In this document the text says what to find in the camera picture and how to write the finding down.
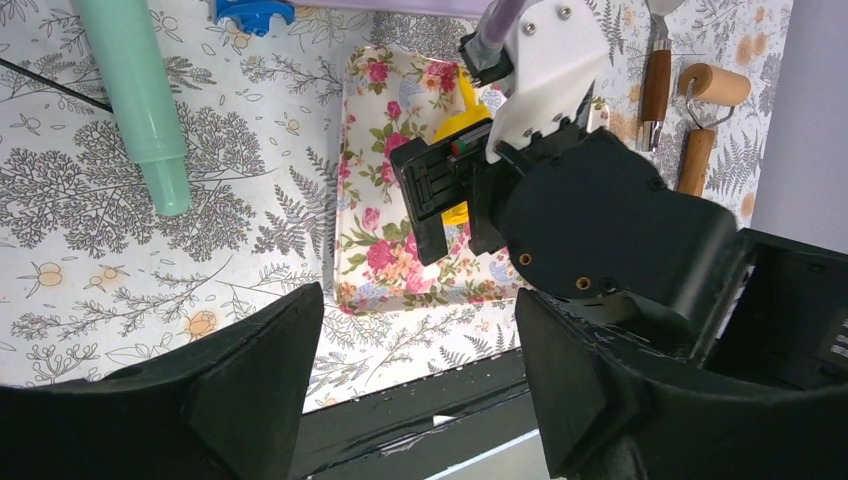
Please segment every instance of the yellow toy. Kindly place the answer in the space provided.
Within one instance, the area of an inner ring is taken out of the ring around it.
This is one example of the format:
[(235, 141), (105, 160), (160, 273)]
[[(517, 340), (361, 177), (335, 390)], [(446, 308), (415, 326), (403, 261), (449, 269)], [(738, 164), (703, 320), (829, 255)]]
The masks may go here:
[[(436, 137), (433, 139), (433, 143), (470, 127), (481, 120), (491, 118), (489, 109), (485, 105), (477, 103), (474, 88), (471, 86), (471, 81), (464, 72), (460, 73), (459, 76), (459, 92), (462, 94), (463, 103), (465, 103), (465, 113), (454, 115), (443, 123), (439, 127), (439, 130), (436, 131)], [(467, 221), (468, 204), (465, 202), (442, 213), (442, 223), (445, 225), (462, 225)]]

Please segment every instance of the table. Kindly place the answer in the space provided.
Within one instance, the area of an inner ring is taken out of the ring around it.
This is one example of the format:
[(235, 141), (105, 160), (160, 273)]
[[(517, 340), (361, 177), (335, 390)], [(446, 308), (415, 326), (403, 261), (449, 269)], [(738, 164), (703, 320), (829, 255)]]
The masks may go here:
[[(609, 42), (596, 93), (610, 105), (611, 129), (632, 145), (647, 9), (641, 0), (585, 1)], [(200, 2), (150, 7), (189, 147), (203, 159), (190, 168), (186, 215), (155, 216), (128, 183), (110, 115), (0, 72), (0, 383), (97, 380), (314, 281), (328, 300), (304, 411), (518, 345), (511, 302), (351, 317), (331, 300), (326, 244), (346, 58), (372, 42), (455, 59), (473, 22), (299, 7), (292, 26), (278, 20), (254, 38), (232, 22), (213, 25)], [(754, 207), (791, 8), (792, 0), (688, 0), (668, 18), (676, 69), (707, 62), (753, 83), (719, 128), (705, 193), (740, 226)], [(0, 0), (0, 24), (4, 58), (105, 98), (69, 0)], [(677, 97), (651, 158), (671, 184), (686, 118)]]

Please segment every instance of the green rolling pin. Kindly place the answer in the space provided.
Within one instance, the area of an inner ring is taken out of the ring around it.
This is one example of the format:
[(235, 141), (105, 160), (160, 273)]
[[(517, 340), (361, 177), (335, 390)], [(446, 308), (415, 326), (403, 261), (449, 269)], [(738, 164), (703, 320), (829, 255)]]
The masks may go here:
[(188, 154), (147, 0), (79, 0), (80, 18), (130, 160), (160, 215), (179, 215), (191, 195)]

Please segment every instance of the roller handle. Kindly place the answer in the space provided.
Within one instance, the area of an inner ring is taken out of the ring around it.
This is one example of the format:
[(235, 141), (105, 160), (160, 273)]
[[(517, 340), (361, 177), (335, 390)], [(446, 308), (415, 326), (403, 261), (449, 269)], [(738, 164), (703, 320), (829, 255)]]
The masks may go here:
[(707, 166), (715, 142), (714, 130), (697, 129), (689, 132), (686, 155), (683, 160), (683, 175), (678, 190), (696, 197), (704, 193), (707, 178)]
[(665, 121), (671, 92), (671, 48), (654, 50), (648, 60), (645, 87), (642, 92), (642, 121)]

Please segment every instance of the floral plate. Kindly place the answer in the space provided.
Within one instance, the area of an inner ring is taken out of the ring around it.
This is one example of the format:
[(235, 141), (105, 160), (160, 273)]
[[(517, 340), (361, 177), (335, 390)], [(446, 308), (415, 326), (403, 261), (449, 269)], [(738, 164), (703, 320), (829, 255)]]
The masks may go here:
[[(345, 77), (335, 299), (349, 314), (512, 298), (524, 286), (505, 251), (474, 256), (468, 224), (446, 226), (449, 255), (424, 267), (389, 154), (464, 111), (459, 66), (390, 48), (358, 49)], [(505, 100), (477, 92), (493, 113)], [(589, 128), (604, 124), (593, 102)]]

